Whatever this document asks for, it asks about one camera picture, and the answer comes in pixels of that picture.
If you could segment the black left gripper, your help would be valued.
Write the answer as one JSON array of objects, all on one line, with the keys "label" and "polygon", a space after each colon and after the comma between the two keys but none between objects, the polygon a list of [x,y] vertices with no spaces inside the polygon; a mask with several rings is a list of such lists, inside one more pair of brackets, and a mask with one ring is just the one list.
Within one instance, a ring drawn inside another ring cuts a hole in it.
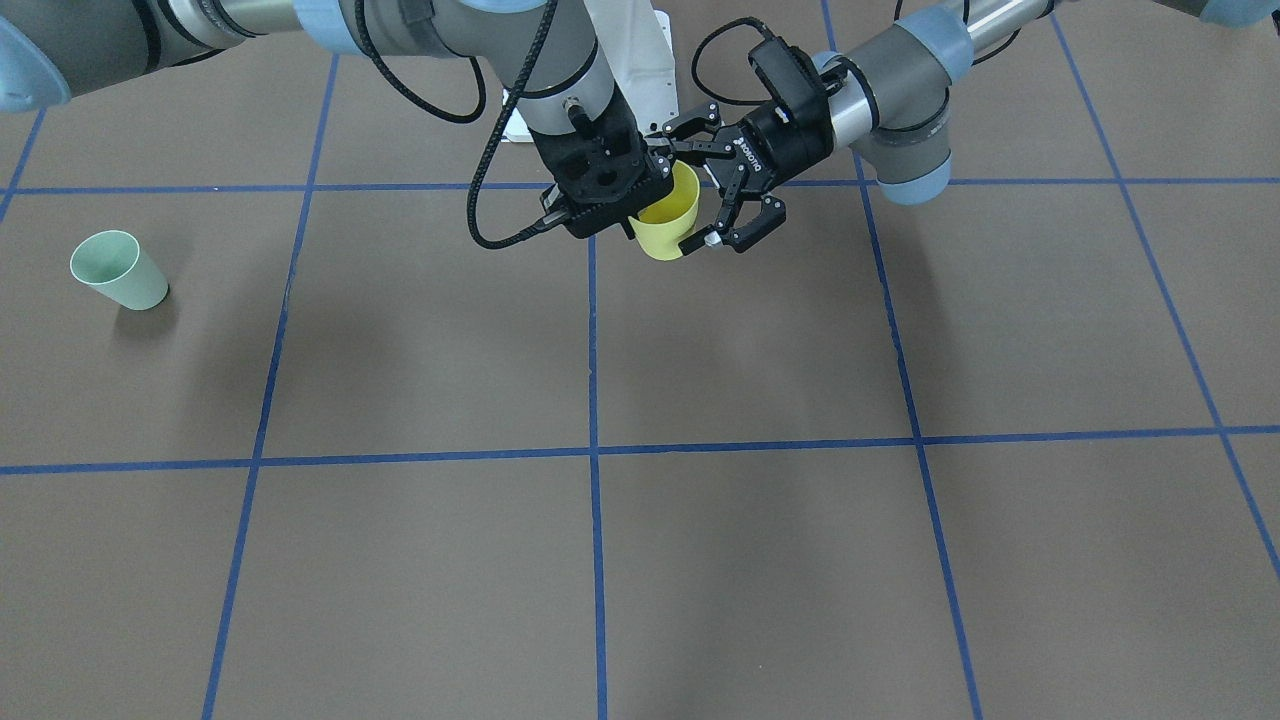
[{"label": "black left gripper", "polygon": [[655,127],[655,169],[669,174],[676,161],[709,176],[741,174],[719,187],[721,206],[708,224],[678,241],[678,255],[703,247],[746,252],[787,219],[787,206],[771,191],[828,158],[835,149],[829,106],[797,114],[767,102],[735,123],[719,104],[704,102]]}]

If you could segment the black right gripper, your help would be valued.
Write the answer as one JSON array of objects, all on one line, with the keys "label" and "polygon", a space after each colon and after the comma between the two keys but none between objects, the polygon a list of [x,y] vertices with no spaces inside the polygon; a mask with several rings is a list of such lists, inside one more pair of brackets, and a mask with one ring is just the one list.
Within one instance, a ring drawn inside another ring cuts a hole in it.
[{"label": "black right gripper", "polygon": [[609,105],[590,122],[591,137],[535,135],[554,186],[540,201],[544,223],[585,240],[666,199],[675,188],[668,159],[655,155],[627,105]]}]

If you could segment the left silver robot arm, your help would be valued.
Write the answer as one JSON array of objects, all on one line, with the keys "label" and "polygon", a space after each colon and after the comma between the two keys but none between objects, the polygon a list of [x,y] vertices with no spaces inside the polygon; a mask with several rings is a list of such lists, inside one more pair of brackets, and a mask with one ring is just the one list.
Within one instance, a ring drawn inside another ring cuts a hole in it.
[{"label": "left silver robot arm", "polygon": [[652,256],[678,259],[705,246],[748,251],[785,222],[774,190],[841,149],[872,164],[892,202],[937,197],[951,177],[952,87],[1056,9],[1055,1],[942,1],[897,14],[849,53],[817,55],[744,17],[762,37],[748,61],[767,97],[742,101],[744,117],[730,124],[722,115],[728,99],[710,94],[703,109],[660,128],[676,158],[707,173],[719,211],[703,228],[682,211]]}]

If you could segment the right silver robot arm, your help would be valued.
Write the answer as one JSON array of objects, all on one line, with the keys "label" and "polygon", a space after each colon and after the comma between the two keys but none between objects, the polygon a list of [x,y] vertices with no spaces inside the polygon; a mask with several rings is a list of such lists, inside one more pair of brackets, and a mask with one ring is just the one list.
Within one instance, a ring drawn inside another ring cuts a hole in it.
[{"label": "right silver robot arm", "polygon": [[[3,111],[64,106],[274,38],[361,56],[393,92],[453,126],[483,117],[484,83],[495,79],[502,106],[467,199],[480,245],[498,249],[553,228],[586,237],[675,187],[669,154],[645,138],[584,1],[5,1]],[[394,59],[463,63],[483,85],[477,105],[449,111],[426,100],[390,68]],[[541,219],[490,240],[477,228],[479,191],[512,117],[524,120],[552,186]]]}]

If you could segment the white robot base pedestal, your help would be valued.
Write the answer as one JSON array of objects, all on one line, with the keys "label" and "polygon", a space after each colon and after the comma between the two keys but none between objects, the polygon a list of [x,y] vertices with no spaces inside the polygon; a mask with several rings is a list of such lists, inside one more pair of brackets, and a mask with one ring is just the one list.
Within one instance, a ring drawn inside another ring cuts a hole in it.
[{"label": "white robot base pedestal", "polygon": [[543,58],[550,59],[564,47],[588,50],[584,59],[570,60],[576,74],[529,94],[504,127],[503,140],[531,143],[535,132],[552,135],[573,129],[567,110],[571,100],[586,111],[604,108],[617,88],[631,109],[641,133],[660,129],[678,111],[675,77],[675,51],[669,17],[652,1],[571,1],[590,18],[593,35],[582,23],[575,26],[577,38],[562,33],[550,36]]}]

